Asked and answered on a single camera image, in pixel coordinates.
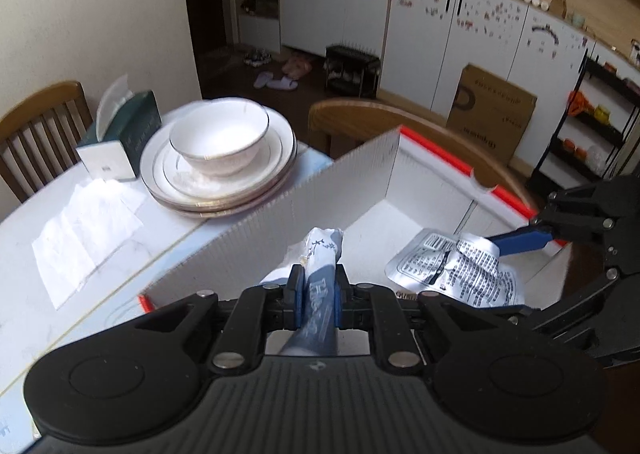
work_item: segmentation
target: green tissue box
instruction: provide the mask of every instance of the green tissue box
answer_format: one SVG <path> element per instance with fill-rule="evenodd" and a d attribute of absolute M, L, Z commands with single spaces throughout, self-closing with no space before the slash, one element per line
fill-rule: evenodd
<path fill-rule="evenodd" d="M 95 135 L 95 123 L 89 127 L 78 155 L 94 179 L 135 179 L 142 151 L 161 125 L 153 92 L 139 92 L 118 109 L 102 141 Z"/>

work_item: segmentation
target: white wall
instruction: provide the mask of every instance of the white wall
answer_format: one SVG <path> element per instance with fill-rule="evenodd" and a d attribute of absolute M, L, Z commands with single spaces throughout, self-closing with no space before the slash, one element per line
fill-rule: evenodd
<path fill-rule="evenodd" d="M 0 116 L 59 80 L 81 82 L 92 112 L 129 74 L 161 112 L 201 98 L 185 0 L 0 0 Z M 0 220 L 17 206 L 0 181 Z"/>

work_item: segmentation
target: white slipper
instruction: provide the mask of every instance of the white slipper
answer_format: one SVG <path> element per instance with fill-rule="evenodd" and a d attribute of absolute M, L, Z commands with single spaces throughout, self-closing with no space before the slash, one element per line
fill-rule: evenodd
<path fill-rule="evenodd" d="M 273 73 L 269 71 L 261 72 L 255 79 L 254 87 L 263 88 L 273 78 Z"/>
<path fill-rule="evenodd" d="M 267 87 L 277 90 L 295 90 L 298 87 L 298 82 L 291 80 L 288 76 L 283 76 L 279 80 L 269 80 Z"/>

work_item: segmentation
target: bowl rim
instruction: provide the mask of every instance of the bowl rim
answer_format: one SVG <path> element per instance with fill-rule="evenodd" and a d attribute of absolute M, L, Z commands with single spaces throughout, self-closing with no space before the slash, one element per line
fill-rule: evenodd
<path fill-rule="evenodd" d="M 194 154 L 189 154 L 188 152 L 182 152 L 182 151 L 180 151 L 180 150 L 178 150 L 176 148 L 176 146 L 174 145 L 174 142 L 172 141 L 172 137 L 174 135 L 174 130 L 176 129 L 176 126 L 178 125 L 178 123 L 180 121 L 183 121 L 183 120 L 187 119 L 189 116 L 191 116 L 192 114 L 200 111 L 201 109 L 209 107 L 210 104 L 212 104 L 212 103 L 222 103 L 223 101 L 228 101 L 228 100 L 234 100 L 234 101 L 240 100 L 240 101 L 245 101 L 245 102 L 248 102 L 248 103 L 253 103 L 254 105 L 260 107 L 261 111 L 267 117 L 267 124 L 265 125 L 264 130 L 260 134 L 258 134 L 257 137 L 254 138 L 254 140 L 249 142 L 244 147 L 241 147 L 239 149 L 233 150 L 231 152 L 224 152 L 224 153 L 219 153 L 219 154 L 210 154 L 210 155 L 206 155 L 206 156 L 202 156 L 202 155 L 196 156 Z M 257 144 L 258 141 L 260 141 L 264 137 L 264 135 L 267 134 L 267 131 L 269 130 L 269 125 L 270 125 L 270 122 L 271 122 L 271 120 L 269 118 L 269 113 L 268 113 L 267 109 L 262 104 L 258 103 L 257 101 L 249 100 L 248 98 L 240 98 L 239 96 L 228 96 L 226 98 L 216 98 L 214 100 L 204 100 L 204 101 L 206 101 L 207 103 L 196 107 L 191 112 L 189 112 L 186 116 L 184 116 L 184 117 L 182 117 L 180 119 L 177 119 L 174 122 L 174 126 L 171 128 L 171 131 L 169 132 L 169 145 L 171 145 L 171 147 L 173 147 L 174 150 L 178 154 L 180 154 L 181 156 L 184 156 L 184 157 L 189 158 L 189 159 L 198 160 L 198 161 L 212 161 L 212 160 L 216 160 L 216 159 L 220 159 L 220 158 L 226 158 L 226 157 L 235 156 L 236 154 L 244 152 L 245 150 L 247 150 L 247 149 L 253 147 L 255 144 Z"/>

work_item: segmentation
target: dining table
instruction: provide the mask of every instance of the dining table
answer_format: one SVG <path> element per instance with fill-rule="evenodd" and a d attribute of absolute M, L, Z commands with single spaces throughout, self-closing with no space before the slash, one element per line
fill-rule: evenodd
<path fill-rule="evenodd" d="M 189 108 L 164 114 L 162 122 L 183 116 Z M 304 182 L 331 162 L 299 142 L 297 160 L 278 193 Z M 76 185 L 90 179 L 84 165 L 76 164 L 0 223 L 0 454 L 22 452 L 37 437 L 22 395 L 33 362 L 50 350 L 142 315 L 138 295 L 146 287 L 232 225 L 268 209 L 264 205 L 269 200 L 235 215 L 189 218 L 159 205 L 141 179 L 127 182 L 146 196 L 136 211 L 143 226 L 56 310 L 38 272 L 32 243 L 46 222 L 68 204 Z"/>

